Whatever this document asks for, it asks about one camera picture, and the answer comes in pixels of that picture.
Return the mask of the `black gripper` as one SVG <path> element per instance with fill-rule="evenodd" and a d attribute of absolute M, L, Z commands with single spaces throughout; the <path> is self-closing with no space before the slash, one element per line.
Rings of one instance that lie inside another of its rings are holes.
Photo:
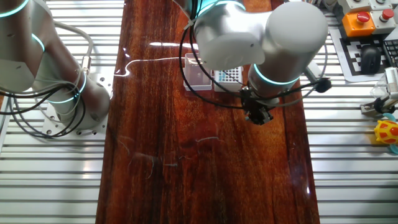
<path fill-rule="evenodd" d="M 252 95 L 253 91 L 250 88 L 242 88 L 240 90 L 241 104 L 245 115 L 252 123 L 256 123 L 259 120 L 259 124 L 266 124 L 274 119 L 270 114 L 272 106 L 267 106 L 261 100 L 255 100 L 256 95 Z"/>

